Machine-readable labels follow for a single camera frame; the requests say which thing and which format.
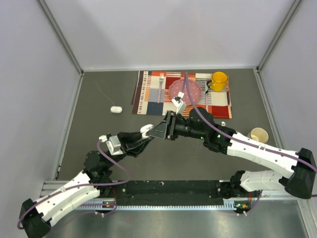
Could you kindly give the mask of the white charging case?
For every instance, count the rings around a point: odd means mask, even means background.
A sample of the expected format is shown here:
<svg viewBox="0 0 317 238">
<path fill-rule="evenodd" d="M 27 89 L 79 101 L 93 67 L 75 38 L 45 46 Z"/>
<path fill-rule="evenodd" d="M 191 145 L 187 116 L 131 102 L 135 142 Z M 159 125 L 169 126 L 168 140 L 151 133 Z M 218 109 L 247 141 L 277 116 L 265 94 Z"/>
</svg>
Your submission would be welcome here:
<svg viewBox="0 0 317 238">
<path fill-rule="evenodd" d="M 143 139 L 149 138 L 150 136 L 148 135 L 148 132 L 152 130 L 154 126 L 152 124 L 147 124 L 143 127 L 140 128 L 140 133 Z"/>
</svg>

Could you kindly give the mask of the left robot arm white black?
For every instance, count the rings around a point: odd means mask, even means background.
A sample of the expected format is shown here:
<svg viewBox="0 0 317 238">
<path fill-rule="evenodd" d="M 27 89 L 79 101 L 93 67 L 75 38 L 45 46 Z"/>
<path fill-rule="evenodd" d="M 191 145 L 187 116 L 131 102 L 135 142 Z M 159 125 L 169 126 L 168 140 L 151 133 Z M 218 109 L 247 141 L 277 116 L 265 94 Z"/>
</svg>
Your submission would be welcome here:
<svg viewBox="0 0 317 238">
<path fill-rule="evenodd" d="M 137 157 L 152 137 L 146 132 L 120 132 L 117 135 L 102 135 L 97 141 L 97 150 L 87 154 L 84 169 L 68 183 L 54 192 L 35 201 L 27 199 L 22 203 L 17 228 L 24 230 L 29 238 L 42 238 L 56 223 L 85 202 L 99 196 L 108 196 L 114 186 L 130 179 L 113 182 L 109 178 L 110 167 L 117 166 L 127 156 Z"/>
</svg>

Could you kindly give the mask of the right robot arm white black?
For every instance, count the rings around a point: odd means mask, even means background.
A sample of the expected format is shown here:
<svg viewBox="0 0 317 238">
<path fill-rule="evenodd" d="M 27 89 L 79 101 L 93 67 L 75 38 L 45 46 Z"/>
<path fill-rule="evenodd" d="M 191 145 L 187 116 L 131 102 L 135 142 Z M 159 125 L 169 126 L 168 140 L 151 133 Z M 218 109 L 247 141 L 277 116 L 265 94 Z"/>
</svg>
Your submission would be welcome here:
<svg viewBox="0 0 317 238">
<path fill-rule="evenodd" d="M 179 136 L 203 140 L 209 150 L 246 159 L 267 168 L 266 171 L 238 171 L 230 179 L 232 192 L 243 196 L 255 190 L 285 190 L 290 195 L 310 199 L 317 172 L 310 150 L 289 151 L 252 140 L 243 134 L 217 124 L 212 114 L 198 107 L 186 119 L 167 111 L 157 126 L 151 124 L 140 130 L 142 137 L 175 140 Z"/>
</svg>

